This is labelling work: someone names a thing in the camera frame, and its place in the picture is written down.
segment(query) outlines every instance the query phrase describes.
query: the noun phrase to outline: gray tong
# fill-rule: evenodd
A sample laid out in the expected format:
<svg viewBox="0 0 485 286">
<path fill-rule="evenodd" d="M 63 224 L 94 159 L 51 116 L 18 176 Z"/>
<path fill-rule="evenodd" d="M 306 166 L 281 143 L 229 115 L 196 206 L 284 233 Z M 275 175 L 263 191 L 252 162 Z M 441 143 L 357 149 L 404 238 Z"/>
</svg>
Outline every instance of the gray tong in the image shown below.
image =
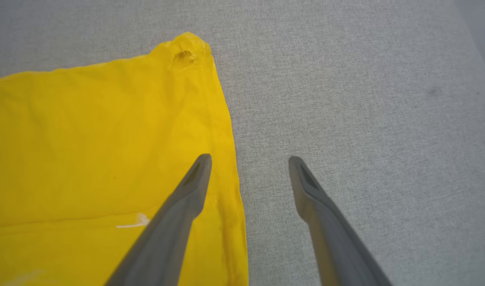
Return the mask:
<svg viewBox="0 0 485 286">
<path fill-rule="evenodd" d="M 108 286 L 175 286 L 193 219 L 204 206 L 212 161 L 197 158 L 151 220 Z M 391 286 L 355 231 L 326 195 L 304 161 L 288 161 L 295 206 L 309 225 L 322 285 Z"/>
</svg>

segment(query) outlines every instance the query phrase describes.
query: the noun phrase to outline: yellow cloth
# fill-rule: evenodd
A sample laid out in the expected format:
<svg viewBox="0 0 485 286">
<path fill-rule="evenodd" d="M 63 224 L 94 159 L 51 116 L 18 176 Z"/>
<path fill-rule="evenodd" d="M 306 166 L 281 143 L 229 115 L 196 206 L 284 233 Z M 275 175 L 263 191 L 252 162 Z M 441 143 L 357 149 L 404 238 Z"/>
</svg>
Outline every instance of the yellow cloth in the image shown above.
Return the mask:
<svg viewBox="0 0 485 286">
<path fill-rule="evenodd" d="M 248 284 L 230 114 L 191 33 L 129 60 L 0 79 L 0 285 L 102 285 L 212 155 L 180 285 Z"/>
</svg>

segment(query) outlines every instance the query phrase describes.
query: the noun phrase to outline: gray floor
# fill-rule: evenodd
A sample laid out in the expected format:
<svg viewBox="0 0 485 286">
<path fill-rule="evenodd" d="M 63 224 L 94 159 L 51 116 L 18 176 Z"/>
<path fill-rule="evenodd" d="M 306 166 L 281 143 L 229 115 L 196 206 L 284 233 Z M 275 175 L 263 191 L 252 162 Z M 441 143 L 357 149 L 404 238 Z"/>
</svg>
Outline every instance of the gray floor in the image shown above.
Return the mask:
<svg viewBox="0 0 485 286">
<path fill-rule="evenodd" d="M 485 63 L 470 29 L 451 0 L 5 0 L 0 77 L 138 56 L 192 31 L 232 116 L 250 285 L 319 284 L 294 154 L 396 285 L 485 286 Z"/>
</svg>

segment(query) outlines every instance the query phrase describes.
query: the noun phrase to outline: gray tablecloth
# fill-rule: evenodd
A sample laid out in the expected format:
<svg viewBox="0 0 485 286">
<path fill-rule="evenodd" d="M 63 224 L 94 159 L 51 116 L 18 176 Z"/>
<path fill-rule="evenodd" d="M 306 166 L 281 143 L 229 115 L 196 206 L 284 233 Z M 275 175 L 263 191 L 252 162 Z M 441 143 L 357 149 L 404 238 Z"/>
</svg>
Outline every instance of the gray tablecloth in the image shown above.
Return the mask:
<svg viewBox="0 0 485 286">
<path fill-rule="evenodd" d="M 191 31 L 232 116 L 252 286 L 317 285 L 301 156 L 396 285 L 485 286 L 485 65 L 450 0 L 0 1 L 0 77 L 147 54 Z"/>
</svg>

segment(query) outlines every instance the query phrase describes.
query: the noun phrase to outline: yellow bag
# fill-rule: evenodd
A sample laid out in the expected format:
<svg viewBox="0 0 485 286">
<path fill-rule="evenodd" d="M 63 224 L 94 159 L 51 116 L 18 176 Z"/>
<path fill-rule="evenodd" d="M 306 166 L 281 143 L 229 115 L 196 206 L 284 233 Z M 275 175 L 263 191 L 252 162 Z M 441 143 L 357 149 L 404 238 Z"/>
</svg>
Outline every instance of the yellow bag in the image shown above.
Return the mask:
<svg viewBox="0 0 485 286">
<path fill-rule="evenodd" d="M 0 79 L 0 285 L 102 285 L 197 156 L 180 285 L 248 284 L 230 114 L 191 33 L 129 60 Z"/>
</svg>

